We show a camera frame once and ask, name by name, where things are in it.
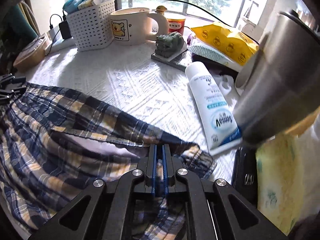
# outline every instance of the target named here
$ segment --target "white wall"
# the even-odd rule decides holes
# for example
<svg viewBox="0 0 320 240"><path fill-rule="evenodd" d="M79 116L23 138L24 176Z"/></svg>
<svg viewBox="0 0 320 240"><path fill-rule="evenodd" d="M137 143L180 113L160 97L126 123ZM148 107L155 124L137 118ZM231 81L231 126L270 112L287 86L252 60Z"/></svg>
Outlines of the white wall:
<svg viewBox="0 0 320 240"><path fill-rule="evenodd" d="M66 0L30 0L33 13L39 26L40 34L50 30L49 20L53 13L62 16L62 6ZM52 17L52 24L55 27L60 23L58 16Z"/></svg>
<svg viewBox="0 0 320 240"><path fill-rule="evenodd" d="M276 0L276 3L274 5L274 8L269 16L269 20L266 24L266 27L264 28L264 32L263 35L267 32L270 32L273 30L276 21L277 21L277 17L278 17L278 13L280 11L288 11L290 9L296 10L297 9L297 5L296 5L296 1L297 0Z"/></svg>

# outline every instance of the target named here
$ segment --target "white ceramic mug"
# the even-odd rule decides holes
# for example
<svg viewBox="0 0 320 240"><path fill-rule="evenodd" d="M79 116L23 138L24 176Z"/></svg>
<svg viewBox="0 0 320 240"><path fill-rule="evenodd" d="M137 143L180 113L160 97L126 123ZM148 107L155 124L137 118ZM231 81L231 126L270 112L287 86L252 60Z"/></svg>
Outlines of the white ceramic mug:
<svg viewBox="0 0 320 240"><path fill-rule="evenodd" d="M152 33L154 19L159 26L157 33ZM149 8L128 8L110 14L112 33L115 42L121 45L138 45L146 40L155 41L156 36L167 34L169 23L160 13L153 13Z"/></svg>

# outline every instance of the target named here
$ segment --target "screw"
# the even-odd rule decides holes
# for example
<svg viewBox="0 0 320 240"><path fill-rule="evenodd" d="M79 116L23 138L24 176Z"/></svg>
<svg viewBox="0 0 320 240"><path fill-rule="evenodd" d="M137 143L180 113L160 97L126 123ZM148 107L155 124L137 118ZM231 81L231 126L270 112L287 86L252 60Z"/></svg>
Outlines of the screw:
<svg viewBox="0 0 320 240"><path fill-rule="evenodd" d="M103 185L103 180L102 179L96 179L94 182L93 182L93 185L95 187L101 187Z"/></svg>
<svg viewBox="0 0 320 240"><path fill-rule="evenodd" d="M188 174L188 170L187 169L178 169L178 173L180 175L186 175L186 174Z"/></svg>
<svg viewBox="0 0 320 240"><path fill-rule="evenodd" d="M223 186L225 186L227 184L227 182L224 179L217 179L217 184L220 187L223 187Z"/></svg>
<svg viewBox="0 0 320 240"><path fill-rule="evenodd" d="M133 170L132 174L133 176L140 176L142 174L142 170Z"/></svg>

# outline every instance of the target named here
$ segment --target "white plastic basket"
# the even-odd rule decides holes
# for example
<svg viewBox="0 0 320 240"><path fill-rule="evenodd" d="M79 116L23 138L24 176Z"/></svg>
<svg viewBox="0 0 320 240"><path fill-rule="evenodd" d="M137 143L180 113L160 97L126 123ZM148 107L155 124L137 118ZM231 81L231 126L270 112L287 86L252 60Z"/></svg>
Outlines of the white plastic basket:
<svg viewBox="0 0 320 240"><path fill-rule="evenodd" d="M114 11L115 0L109 0L67 15L70 32L79 51L102 49L112 42L109 15Z"/></svg>

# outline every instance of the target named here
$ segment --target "plaid shirt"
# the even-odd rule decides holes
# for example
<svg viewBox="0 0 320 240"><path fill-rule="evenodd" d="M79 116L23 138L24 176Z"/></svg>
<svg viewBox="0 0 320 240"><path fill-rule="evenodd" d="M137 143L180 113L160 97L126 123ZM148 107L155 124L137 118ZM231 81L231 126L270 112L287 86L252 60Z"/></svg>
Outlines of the plaid shirt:
<svg viewBox="0 0 320 240"><path fill-rule="evenodd" d="M208 178L215 162L194 143L137 120L79 91L27 83L1 107L0 188L19 225L33 233L96 178L119 179L137 158L103 155L63 136L133 147L168 143L184 167ZM137 201L133 239L174 239L184 224L182 205Z"/></svg>

